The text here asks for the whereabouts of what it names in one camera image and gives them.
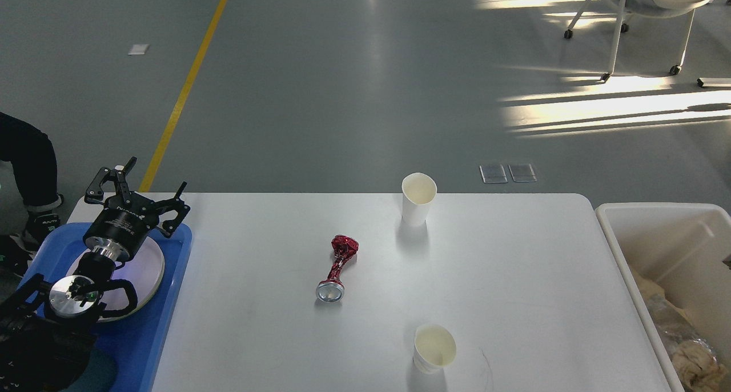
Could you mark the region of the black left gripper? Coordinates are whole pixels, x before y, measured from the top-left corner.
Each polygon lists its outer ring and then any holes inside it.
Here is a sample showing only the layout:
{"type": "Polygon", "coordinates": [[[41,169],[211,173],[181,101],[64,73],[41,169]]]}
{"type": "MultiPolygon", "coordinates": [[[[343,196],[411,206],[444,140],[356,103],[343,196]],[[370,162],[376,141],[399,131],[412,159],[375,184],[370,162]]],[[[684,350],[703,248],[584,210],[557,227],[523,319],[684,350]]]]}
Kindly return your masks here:
{"type": "Polygon", "coordinates": [[[85,202],[90,205],[103,205],[97,219],[83,235],[88,249],[107,248],[115,256],[115,262],[128,262],[134,259],[143,242],[152,230],[159,231],[165,238],[171,238],[179,228],[191,208],[182,199],[187,182],[183,181],[174,196],[162,201],[143,204],[143,196],[128,186],[126,176],[136,165],[138,158],[131,156],[121,168],[102,166],[92,179],[85,192],[85,202]],[[104,198],[103,186],[113,185],[115,194],[104,198]],[[130,210],[143,204],[142,214],[130,210]],[[175,217],[161,221],[162,215],[175,213],[175,217]]]}

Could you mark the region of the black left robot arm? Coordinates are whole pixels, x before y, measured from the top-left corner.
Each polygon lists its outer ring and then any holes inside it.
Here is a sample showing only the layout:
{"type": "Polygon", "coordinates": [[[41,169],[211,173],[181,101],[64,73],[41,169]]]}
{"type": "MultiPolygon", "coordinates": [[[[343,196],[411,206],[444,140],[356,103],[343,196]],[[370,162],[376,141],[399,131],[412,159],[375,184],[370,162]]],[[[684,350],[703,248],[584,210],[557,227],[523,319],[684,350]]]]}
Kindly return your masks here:
{"type": "Polygon", "coordinates": [[[2,390],[148,390],[190,256],[190,212],[101,168],[84,202],[96,219],[53,231],[2,302],[2,390]]]}

